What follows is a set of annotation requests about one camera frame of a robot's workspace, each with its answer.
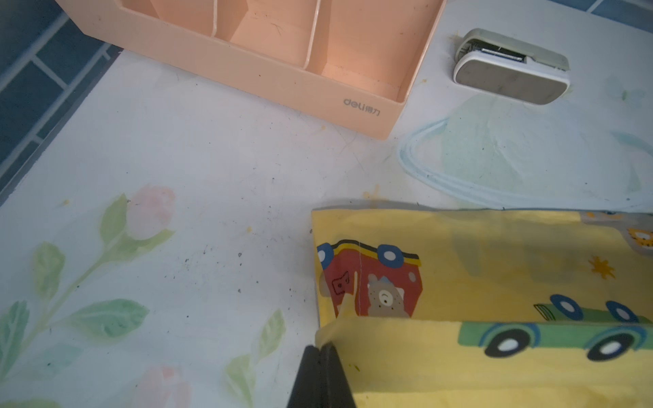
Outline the yellow car print pillowcase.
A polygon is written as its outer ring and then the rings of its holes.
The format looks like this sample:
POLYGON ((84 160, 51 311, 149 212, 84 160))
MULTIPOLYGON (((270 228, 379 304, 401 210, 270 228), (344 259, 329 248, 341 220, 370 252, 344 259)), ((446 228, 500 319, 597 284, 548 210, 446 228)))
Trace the yellow car print pillowcase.
POLYGON ((320 328, 360 407, 649 407, 652 217, 322 209, 320 328))

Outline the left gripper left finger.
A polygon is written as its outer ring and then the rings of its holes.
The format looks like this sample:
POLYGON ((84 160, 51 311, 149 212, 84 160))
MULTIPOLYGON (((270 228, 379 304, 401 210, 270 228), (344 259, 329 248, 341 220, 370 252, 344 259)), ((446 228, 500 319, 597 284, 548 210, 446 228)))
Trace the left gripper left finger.
POLYGON ((304 350, 287 408, 321 407, 321 352, 315 346, 304 350))

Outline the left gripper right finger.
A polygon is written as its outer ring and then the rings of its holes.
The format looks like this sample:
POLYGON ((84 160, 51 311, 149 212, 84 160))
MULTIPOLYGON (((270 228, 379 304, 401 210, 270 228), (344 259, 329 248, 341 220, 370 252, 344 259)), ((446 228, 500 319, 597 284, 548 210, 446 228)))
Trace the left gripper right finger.
POLYGON ((332 343, 321 348, 320 368, 320 406, 356 408, 338 351, 332 343))

